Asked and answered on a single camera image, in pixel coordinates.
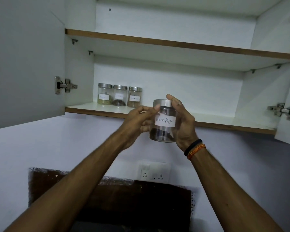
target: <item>metal hinge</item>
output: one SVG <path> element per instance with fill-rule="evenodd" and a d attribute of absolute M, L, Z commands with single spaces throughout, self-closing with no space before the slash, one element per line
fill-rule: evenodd
<path fill-rule="evenodd" d="M 286 114 L 287 120 L 290 121 L 290 107 L 284 108 L 284 103 L 277 103 L 276 106 L 268 106 L 267 109 L 274 112 L 274 116 L 281 116 L 282 114 Z"/>
<path fill-rule="evenodd" d="M 77 89 L 77 85 L 72 84 L 70 79 L 65 79 L 65 83 L 63 83 L 59 76 L 55 76 L 55 93 L 60 94 L 61 89 L 70 93 L 71 89 Z"/>

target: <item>black pepper jar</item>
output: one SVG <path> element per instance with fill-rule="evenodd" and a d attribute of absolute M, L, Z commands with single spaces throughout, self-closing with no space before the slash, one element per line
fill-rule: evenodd
<path fill-rule="evenodd" d="M 153 106 L 160 104 L 159 113 L 153 117 L 153 125 L 149 132 L 151 140 L 171 143 L 175 141 L 174 132 L 176 122 L 176 110 L 172 107 L 172 101 L 167 99 L 154 100 Z"/>

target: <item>spice jar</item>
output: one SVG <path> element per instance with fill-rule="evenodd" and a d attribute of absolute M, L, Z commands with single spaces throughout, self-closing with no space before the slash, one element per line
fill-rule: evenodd
<path fill-rule="evenodd" d="M 128 107 L 137 108 L 141 105 L 142 88 L 129 87 Z"/>
<path fill-rule="evenodd" d="M 113 86 L 113 102 L 114 106 L 125 106 L 127 103 L 127 86 L 114 85 Z"/>
<path fill-rule="evenodd" d="M 174 131 L 176 121 L 176 110 L 172 107 L 172 101 L 167 99 L 154 100 L 153 106 L 160 104 L 160 111 L 152 118 L 153 125 L 149 132 L 152 140 L 159 142 L 174 142 Z"/>
<path fill-rule="evenodd" d="M 113 86 L 110 84 L 98 84 L 98 104 L 111 105 Z"/>

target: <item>power socket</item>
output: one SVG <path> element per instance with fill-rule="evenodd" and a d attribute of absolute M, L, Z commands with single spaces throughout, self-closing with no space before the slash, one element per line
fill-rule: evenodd
<path fill-rule="evenodd" d="M 171 164 L 162 162 L 143 162 L 140 164 L 138 179 L 141 181 L 168 183 Z"/>

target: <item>jar label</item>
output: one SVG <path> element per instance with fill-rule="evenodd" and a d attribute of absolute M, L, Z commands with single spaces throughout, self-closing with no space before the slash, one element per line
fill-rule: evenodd
<path fill-rule="evenodd" d="M 140 101 L 140 97 L 139 96 L 130 95 L 129 100 L 130 101 L 134 101 L 134 102 L 139 102 Z"/>
<path fill-rule="evenodd" d="M 123 94 L 115 94 L 115 99 L 123 100 L 124 95 Z"/>
<path fill-rule="evenodd" d="M 175 127 L 176 116 L 167 116 L 165 114 L 157 114 L 155 125 L 164 127 Z"/>
<path fill-rule="evenodd" d="M 109 95 L 108 94 L 99 94 L 99 99 L 101 99 L 101 100 L 109 100 Z"/>

